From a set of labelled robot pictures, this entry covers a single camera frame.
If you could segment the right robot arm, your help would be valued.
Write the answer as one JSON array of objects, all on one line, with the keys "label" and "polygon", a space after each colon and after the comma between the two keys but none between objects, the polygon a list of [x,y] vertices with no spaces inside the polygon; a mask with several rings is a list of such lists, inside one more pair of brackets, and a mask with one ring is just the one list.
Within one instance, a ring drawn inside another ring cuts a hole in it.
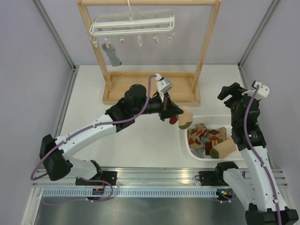
[{"label": "right robot arm", "polygon": [[218,99],[231,110],[232,138],[245,160],[253,185],[250,186],[234,162],[218,163],[214,179],[220,185],[228,184],[245,209],[248,225],[293,225],[299,220],[295,209],[289,208],[280,193],[273,175],[266,141],[257,119],[259,103],[270,92],[268,86],[254,81],[253,90],[238,83],[222,87]]}]

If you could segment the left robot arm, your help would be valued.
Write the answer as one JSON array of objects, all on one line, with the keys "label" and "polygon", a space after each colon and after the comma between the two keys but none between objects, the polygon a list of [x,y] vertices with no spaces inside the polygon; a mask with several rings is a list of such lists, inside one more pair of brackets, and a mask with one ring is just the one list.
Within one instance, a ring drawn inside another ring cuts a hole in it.
[{"label": "left robot arm", "polygon": [[74,154],[95,141],[134,124],[138,114],[156,113],[161,120],[165,120],[183,114],[183,110],[170,99],[168,93],[162,96],[155,93],[150,98],[146,96],[143,85],[132,85],[123,98],[86,127],[65,136],[43,137],[40,159],[46,174],[52,181],[73,175],[92,185],[98,185],[103,178],[100,165],[95,160],[76,159]]}]

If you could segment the beige argyle sock front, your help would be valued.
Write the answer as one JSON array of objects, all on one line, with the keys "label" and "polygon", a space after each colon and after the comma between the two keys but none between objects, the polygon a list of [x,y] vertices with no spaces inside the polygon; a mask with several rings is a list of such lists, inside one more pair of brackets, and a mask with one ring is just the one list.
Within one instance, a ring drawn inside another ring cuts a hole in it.
[{"label": "beige argyle sock front", "polygon": [[195,128],[187,130],[188,145],[191,149],[196,149],[202,146],[201,138],[206,137],[208,132],[207,127],[203,123],[198,123]]}]

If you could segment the beige argyle sock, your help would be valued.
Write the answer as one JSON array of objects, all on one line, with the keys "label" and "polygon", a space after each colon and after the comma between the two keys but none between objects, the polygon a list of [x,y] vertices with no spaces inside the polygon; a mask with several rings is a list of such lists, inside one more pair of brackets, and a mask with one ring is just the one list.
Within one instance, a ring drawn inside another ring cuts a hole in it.
[{"label": "beige argyle sock", "polygon": [[198,123],[195,128],[187,130],[188,145],[191,149],[196,149],[202,146],[201,138],[206,137],[208,132],[207,127],[203,123]]},{"label": "beige argyle sock", "polygon": [[208,129],[206,138],[210,141],[226,140],[227,129],[225,127],[221,127],[219,129]]}]

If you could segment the striped beige sock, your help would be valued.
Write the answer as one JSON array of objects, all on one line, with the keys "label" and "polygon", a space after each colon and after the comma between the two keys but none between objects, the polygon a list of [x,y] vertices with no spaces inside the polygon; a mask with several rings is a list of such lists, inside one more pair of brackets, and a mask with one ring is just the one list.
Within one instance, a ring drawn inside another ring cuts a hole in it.
[{"label": "striped beige sock", "polygon": [[205,154],[213,159],[225,158],[236,151],[236,149],[236,144],[232,138],[205,143]]},{"label": "striped beige sock", "polygon": [[185,130],[188,127],[190,127],[190,125],[192,124],[193,115],[190,111],[188,111],[184,108],[182,108],[182,110],[183,110],[183,113],[179,114],[179,115],[176,115],[176,116],[172,116],[169,120],[169,123],[171,125],[174,125],[174,124],[178,123],[179,129]]}]

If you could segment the white plastic clip hanger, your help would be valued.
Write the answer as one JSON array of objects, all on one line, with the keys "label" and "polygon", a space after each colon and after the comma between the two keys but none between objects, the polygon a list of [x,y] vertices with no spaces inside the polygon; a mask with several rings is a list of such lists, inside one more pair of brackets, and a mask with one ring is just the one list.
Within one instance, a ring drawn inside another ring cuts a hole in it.
[{"label": "white plastic clip hanger", "polygon": [[98,15],[91,23],[89,33],[93,37],[148,35],[170,33],[175,27],[175,14],[171,9],[133,12],[130,1],[126,13]]}]

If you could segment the grey sock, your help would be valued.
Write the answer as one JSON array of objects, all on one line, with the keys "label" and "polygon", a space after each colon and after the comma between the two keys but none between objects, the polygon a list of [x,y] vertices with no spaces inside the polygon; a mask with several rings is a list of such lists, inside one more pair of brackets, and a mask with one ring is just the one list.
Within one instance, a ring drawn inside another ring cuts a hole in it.
[{"label": "grey sock", "polygon": [[111,66],[113,66],[113,67],[121,66],[122,65],[122,61],[116,55],[116,49],[115,49],[115,47],[112,44],[109,44],[108,46],[109,47],[107,47],[106,44],[102,44],[102,49],[106,53]]},{"label": "grey sock", "polygon": [[210,140],[206,137],[201,138],[202,146],[197,147],[196,149],[191,149],[191,152],[193,155],[195,155],[198,158],[204,158],[205,156],[205,144],[210,142]]}]

